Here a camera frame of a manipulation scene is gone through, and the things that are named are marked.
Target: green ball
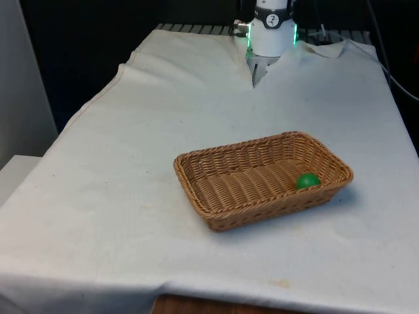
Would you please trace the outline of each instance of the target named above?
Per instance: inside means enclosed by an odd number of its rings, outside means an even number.
[[[321,181],[314,173],[305,173],[301,175],[297,180],[297,190],[301,188],[309,188],[311,186],[320,185]]]

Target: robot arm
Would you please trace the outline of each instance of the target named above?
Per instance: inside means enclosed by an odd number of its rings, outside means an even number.
[[[254,54],[279,57],[295,44],[297,25],[292,19],[295,0],[257,0],[249,25]]]

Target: table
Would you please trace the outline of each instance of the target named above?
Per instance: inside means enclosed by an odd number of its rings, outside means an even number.
[[[147,313],[180,294],[416,313],[418,159],[380,66],[330,49],[297,45],[253,89],[245,43],[152,32],[0,209],[0,306]],[[210,231],[174,158],[290,130],[324,142],[353,183],[327,205]]]

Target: green led light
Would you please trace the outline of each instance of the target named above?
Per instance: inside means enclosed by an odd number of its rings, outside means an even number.
[[[297,40],[298,40],[298,26],[297,26],[297,23],[295,23],[295,26],[294,26],[294,46],[296,45],[296,43],[297,43]]]
[[[249,23],[249,31],[246,35],[247,35],[247,49],[249,49],[250,44],[251,44],[251,41],[250,41],[250,38],[251,38],[251,23]]]

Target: cable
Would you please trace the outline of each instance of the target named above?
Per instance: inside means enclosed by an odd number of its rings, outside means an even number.
[[[318,6],[318,3],[317,3],[317,0],[313,0],[313,1],[314,1],[314,9],[316,11],[317,20],[318,20],[318,23],[321,26],[321,32],[323,33],[323,36],[326,37],[325,24],[323,24],[323,22],[321,21],[320,11],[319,11],[319,6]]]
[[[319,34],[322,34],[322,33],[323,32],[319,31],[317,33],[309,34],[308,36],[315,36],[315,35],[319,35]],[[346,37],[343,37],[342,35],[340,35],[338,33],[335,33],[333,31],[326,31],[326,33],[328,33],[330,35],[337,36],[337,37],[343,39],[344,41],[348,41],[348,43],[350,43],[351,45],[355,46],[358,50],[362,51],[364,54],[366,54],[368,57],[370,57],[373,61],[375,61],[376,63],[378,63],[381,66],[381,68],[384,70],[384,72],[386,72],[388,74],[390,80],[392,80],[393,83],[396,84],[396,86],[398,88],[400,88],[400,90],[402,92],[404,92],[406,95],[408,95],[413,100],[419,102],[419,97],[416,97],[415,95],[411,94],[408,90],[406,90],[406,88],[404,88],[399,82],[397,82],[397,80],[390,74],[390,72],[388,72],[388,70],[386,69],[386,67],[374,55],[370,54],[364,48],[361,48],[360,46],[358,46],[357,44],[355,44],[351,39],[348,39]]]
[[[384,42],[382,41],[380,26],[378,25],[377,17],[375,16],[375,12],[374,12],[373,6],[371,5],[371,1],[370,0],[367,0],[367,5],[368,5],[368,9],[369,9],[369,13],[371,15],[371,18],[373,20],[375,31],[377,33],[378,42],[380,44],[380,48],[381,48],[381,51],[382,51],[382,56],[384,58],[384,64],[386,65],[387,82],[388,82],[389,86],[391,87],[392,80],[390,79],[390,77],[391,77],[390,64],[388,62],[386,49],[384,48]]]

